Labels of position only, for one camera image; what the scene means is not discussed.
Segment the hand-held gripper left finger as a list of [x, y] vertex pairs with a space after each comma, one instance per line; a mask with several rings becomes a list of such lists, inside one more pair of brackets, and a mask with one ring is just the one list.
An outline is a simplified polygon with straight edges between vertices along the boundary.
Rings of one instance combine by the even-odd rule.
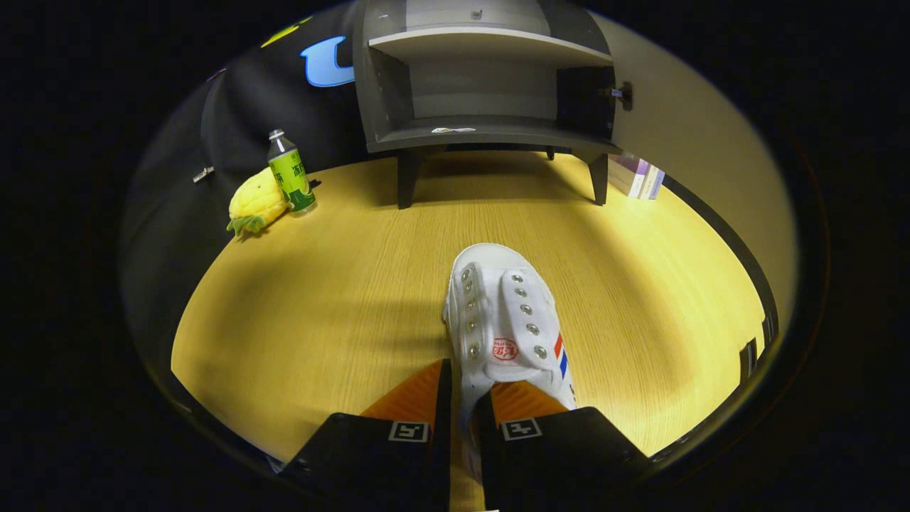
[[446, 511], [451, 361], [430, 363], [358, 415], [329, 415], [282, 469], [321, 511]]

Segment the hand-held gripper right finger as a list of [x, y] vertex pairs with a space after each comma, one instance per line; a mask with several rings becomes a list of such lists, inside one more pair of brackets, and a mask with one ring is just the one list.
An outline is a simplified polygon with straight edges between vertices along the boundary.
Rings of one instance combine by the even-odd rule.
[[529, 383], [495, 385], [475, 407], [488, 510], [620, 511], [651, 460], [598, 409], [536, 401]]

